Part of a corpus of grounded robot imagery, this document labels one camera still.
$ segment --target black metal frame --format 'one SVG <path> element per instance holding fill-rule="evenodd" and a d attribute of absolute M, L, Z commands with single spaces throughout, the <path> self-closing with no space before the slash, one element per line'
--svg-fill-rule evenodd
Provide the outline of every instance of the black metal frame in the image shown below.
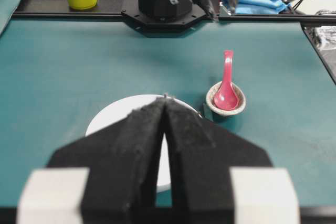
<path fill-rule="evenodd" d="M 83 19 L 116 19 L 124 17 L 121 15 L 123 0 L 113 0 L 114 7 L 106 9 L 111 4 L 104 4 L 106 0 L 98 0 L 102 3 L 99 6 L 87 10 L 77 11 L 68 7 L 67 0 L 22 0 L 18 9 L 14 12 L 13 18 L 83 18 Z M 236 15 L 221 17 L 220 20 L 227 21 L 270 21 L 270 22 L 301 22 L 304 26 L 336 25 L 336 17 L 331 15 L 300 15 L 300 14 L 279 14 L 279 15 Z"/>

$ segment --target pink spoon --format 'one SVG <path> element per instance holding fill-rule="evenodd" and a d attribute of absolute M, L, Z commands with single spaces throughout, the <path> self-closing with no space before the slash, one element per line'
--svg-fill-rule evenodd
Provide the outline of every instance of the pink spoon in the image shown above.
<path fill-rule="evenodd" d="M 222 84 L 214 96 L 216 107 L 221 110 L 233 110 L 239 103 L 238 96 L 232 87 L 233 50 L 224 51 L 224 73 Z"/>

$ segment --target speckled ceramic bowl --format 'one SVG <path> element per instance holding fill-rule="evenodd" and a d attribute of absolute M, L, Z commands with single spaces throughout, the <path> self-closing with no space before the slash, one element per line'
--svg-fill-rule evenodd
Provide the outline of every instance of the speckled ceramic bowl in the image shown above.
<path fill-rule="evenodd" d="M 238 103 L 238 106 L 234 109 L 234 110 L 221 110 L 219 108 L 217 108 L 215 105 L 214 105 L 214 96 L 216 94 L 216 92 L 218 91 L 219 87 L 221 86 L 222 82 L 220 81 L 219 83 L 213 85 L 208 93 L 206 94 L 206 104 L 209 106 L 209 108 L 219 114 L 219 115 L 222 115 L 222 116 L 229 116 L 229 115 L 236 115 L 236 114 L 239 114 L 241 111 L 244 110 L 245 106 L 246 106 L 246 98 L 244 96 L 244 93 L 242 92 L 242 90 L 237 86 L 235 85 L 234 83 L 233 84 L 233 88 L 239 98 L 239 103 Z"/>

